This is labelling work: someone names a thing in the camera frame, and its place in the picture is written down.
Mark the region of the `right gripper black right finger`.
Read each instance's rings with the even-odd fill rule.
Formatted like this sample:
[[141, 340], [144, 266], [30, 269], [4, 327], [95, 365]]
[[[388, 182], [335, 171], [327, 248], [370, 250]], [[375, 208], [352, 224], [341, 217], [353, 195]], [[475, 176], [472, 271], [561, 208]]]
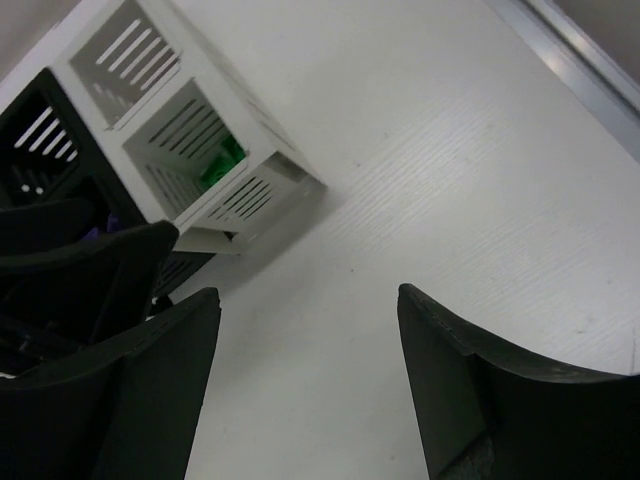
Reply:
[[534, 353], [398, 290], [402, 350], [432, 479], [635, 479], [639, 379]]

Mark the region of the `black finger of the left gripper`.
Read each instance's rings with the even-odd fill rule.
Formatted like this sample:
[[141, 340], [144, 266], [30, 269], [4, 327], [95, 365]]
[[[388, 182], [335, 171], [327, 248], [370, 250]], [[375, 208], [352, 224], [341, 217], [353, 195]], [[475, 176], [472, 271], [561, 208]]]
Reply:
[[84, 199], [1, 212], [1, 357], [52, 360], [143, 323], [178, 231], [168, 221], [86, 238]]

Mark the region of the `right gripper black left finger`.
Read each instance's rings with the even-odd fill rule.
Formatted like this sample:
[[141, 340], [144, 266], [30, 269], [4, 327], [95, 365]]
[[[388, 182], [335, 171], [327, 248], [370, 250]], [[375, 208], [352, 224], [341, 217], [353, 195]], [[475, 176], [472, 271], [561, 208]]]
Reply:
[[4, 479], [182, 479], [213, 363], [219, 292], [1, 381]]

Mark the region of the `purple rectangular lego brick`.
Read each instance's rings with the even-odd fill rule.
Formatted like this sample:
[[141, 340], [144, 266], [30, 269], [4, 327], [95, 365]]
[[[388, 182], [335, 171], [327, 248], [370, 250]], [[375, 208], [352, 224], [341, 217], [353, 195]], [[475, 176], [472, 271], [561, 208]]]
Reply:
[[100, 236], [114, 233], [122, 229], [122, 222], [114, 215], [109, 214], [102, 226], [93, 227], [85, 235], [84, 239], [96, 239]]

